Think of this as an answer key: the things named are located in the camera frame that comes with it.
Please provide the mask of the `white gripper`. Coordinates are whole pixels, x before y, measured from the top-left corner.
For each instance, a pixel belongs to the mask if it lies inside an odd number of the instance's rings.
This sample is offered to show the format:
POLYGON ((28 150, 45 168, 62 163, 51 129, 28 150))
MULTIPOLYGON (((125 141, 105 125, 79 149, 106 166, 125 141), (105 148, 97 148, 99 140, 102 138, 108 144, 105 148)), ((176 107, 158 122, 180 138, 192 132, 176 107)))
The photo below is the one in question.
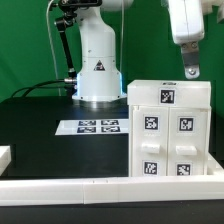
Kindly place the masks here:
POLYGON ((201 0, 168 0, 172 37, 181 45, 185 77, 195 79, 200 75, 199 46, 204 38, 201 0))

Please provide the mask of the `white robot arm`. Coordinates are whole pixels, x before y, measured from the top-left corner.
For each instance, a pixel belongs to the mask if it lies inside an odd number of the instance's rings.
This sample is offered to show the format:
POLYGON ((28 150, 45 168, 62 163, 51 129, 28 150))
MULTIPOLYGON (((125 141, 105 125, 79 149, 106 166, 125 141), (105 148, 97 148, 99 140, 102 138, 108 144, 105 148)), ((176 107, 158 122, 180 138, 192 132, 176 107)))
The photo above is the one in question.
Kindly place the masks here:
MULTIPOLYGON (((59 0, 63 11, 60 35, 77 24, 82 44, 82 68, 69 75, 76 79, 75 100, 91 103, 113 102, 124 98, 122 75, 116 68, 115 32, 106 25, 101 10, 119 11, 134 0, 59 0)), ((198 42, 204 38, 201 0, 166 0, 171 22, 172 37, 181 47, 185 77, 200 75, 198 42)))

